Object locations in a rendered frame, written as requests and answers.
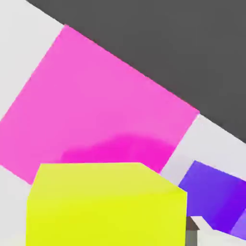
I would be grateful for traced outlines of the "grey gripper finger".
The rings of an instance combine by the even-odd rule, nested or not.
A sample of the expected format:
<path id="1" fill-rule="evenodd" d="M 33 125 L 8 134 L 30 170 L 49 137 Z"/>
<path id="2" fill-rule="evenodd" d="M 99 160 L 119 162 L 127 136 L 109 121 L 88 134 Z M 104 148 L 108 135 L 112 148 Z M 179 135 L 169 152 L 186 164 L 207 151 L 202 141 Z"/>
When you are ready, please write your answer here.
<path id="1" fill-rule="evenodd" d="M 201 216 L 187 216 L 185 246 L 246 246 L 246 240 L 212 229 Z"/>

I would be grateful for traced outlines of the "small yellow cube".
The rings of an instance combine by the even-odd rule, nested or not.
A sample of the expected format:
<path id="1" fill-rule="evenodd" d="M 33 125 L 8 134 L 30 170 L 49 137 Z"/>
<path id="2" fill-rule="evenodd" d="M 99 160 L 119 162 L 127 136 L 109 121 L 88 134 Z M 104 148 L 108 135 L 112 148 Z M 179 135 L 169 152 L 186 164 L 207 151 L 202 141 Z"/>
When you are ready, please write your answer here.
<path id="1" fill-rule="evenodd" d="M 142 163 L 41 164 L 26 246 L 185 246 L 186 204 Z"/>

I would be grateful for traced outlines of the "large purple box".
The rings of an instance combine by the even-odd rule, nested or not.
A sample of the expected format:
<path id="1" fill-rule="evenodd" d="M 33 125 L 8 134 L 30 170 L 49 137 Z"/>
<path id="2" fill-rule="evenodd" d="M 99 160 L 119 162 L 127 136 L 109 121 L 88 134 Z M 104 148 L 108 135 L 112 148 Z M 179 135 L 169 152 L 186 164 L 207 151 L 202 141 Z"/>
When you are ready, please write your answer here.
<path id="1" fill-rule="evenodd" d="M 187 216 L 246 240 L 246 181 L 194 161 L 179 187 L 187 192 Z"/>

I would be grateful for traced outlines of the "large pink box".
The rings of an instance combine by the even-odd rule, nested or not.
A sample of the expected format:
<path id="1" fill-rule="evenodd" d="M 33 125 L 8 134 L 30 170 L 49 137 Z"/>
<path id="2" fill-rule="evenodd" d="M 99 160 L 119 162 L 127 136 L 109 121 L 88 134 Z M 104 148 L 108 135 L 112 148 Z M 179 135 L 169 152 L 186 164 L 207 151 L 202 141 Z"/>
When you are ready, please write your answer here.
<path id="1" fill-rule="evenodd" d="M 198 110 L 65 26 L 0 121 L 0 165 L 140 162 L 160 172 Z"/>

